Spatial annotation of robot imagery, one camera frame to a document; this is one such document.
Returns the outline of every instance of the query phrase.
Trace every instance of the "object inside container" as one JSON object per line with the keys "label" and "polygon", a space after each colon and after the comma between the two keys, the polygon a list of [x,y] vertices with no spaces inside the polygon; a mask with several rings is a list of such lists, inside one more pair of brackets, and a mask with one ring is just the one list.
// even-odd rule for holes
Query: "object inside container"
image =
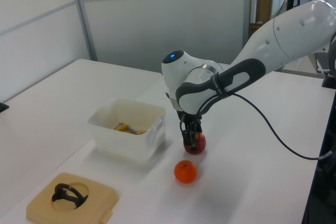
{"label": "object inside container", "polygon": [[134,135],[141,135],[145,133],[146,131],[136,131],[135,129],[131,128],[128,124],[125,123],[119,123],[116,127],[113,128],[116,131],[122,131],[126,133],[131,133]]}

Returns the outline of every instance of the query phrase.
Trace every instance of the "black bracket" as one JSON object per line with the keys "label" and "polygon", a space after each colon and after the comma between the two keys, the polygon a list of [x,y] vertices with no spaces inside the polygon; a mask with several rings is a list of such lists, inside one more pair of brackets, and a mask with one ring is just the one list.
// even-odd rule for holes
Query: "black bracket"
{"label": "black bracket", "polygon": [[3,103],[0,103],[0,113],[3,112],[4,110],[7,110],[9,108],[8,105],[5,105]]}
{"label": "black bracket", "polygon": [[[67,190],[73,192],[77,197],[70,196],[67,194]],[[82,194],[79,193],[76,189],[74,189],[72,186],[69,186],[67,184],[60,183],[55,187],[55,193],[52,196],[51,200],[55,202],[58,199],[65,199],[68,201],[72,201],[75,203],[76,208],[80,207],[88,198],[89,195],[83,197]]]}

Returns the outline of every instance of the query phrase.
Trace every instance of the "black handle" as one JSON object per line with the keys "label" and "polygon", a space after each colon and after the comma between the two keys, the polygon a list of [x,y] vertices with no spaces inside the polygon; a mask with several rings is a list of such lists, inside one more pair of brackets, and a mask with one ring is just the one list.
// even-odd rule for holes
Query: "black handle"
{"label": "black handle", "polygon": [[[77,197],[69,196],[65,189],[73,192]],[[55,187],[55,193],[52,196],[51,200],[55,202],[56,200],[59,200],[59,199],[65,199],[65,200],[74,202],[76,205],[76,208],[78,208],[86,201],[88,196],[89,195],[83,197],[82,194],[80,194],[79,191],[74,189],[72,186],[64,184],[64,183],[60,183]]]}

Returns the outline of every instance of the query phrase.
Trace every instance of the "black cable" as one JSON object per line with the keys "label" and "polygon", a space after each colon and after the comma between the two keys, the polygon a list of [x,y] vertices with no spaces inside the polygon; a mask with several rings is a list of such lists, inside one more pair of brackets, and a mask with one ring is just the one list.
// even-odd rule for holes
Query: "black cable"
{"label": "black cable", "polygon": [[303,156],[295,151],[293,151],[290,147],[288,147],[281,139],[280,137],[278,136],[278,134],[275,132],[275,130],[273,129],[272,125],[270,124],[270,122],[267,120],[267,118],[265,117],[265,115],[253,104],[251,103],[249,100],[247,100],[245,97],[242,97],[241,95],[239,94],[232,94],[236,97],[239,97],[241,99],[243,99],[245,102],[247,102],[248,104],[250,104],[256,111],[259,112],[259,114],[262,116],[262,118],[264,118],[264,120],[266,121],[267,125],[269,126],[269,128],[271,129],[271,131],[273,132],[274,136],[279,140],[279,142],[286,148],[288,149],[290,152],[294,153],[295,155],[301,157],[301,158],[304,158],[304,159],[308,159],[308,160],[323,160],[327,157],[329,157],[331,154],[333,154],[332,151],[329,151],[328,153],[320,156],[320,157],[306,157],[306,156]]}
{"label": "black cable", "polygon": [[281,5],[281,7],[280,7],[280,9],[279,9],[279,11],[278,11],[278,13],[277,13],[276,17],[277,17],[277,16],[279,16],[279,13],[280,13],[280,11],[281,11],[282,7],[284,6],[285,2],[286,2],[286,0],[284,0],[284,1],[283,1],[283,3],[282,3],[282,5]]}

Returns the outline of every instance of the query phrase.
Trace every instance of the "plastic bin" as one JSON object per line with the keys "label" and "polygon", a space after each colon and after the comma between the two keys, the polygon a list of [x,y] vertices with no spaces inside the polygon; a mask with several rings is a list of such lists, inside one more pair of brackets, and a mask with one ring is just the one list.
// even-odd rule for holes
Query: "plastic bin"
{"label": "plastic bin", "polygon": [[[98,149],[135,161],[147,161],[165,140],[165,108],[126,99],[115,98],[100,107],[88,119],[89,129]],[[141,135],[114,130],[119,123]]]}

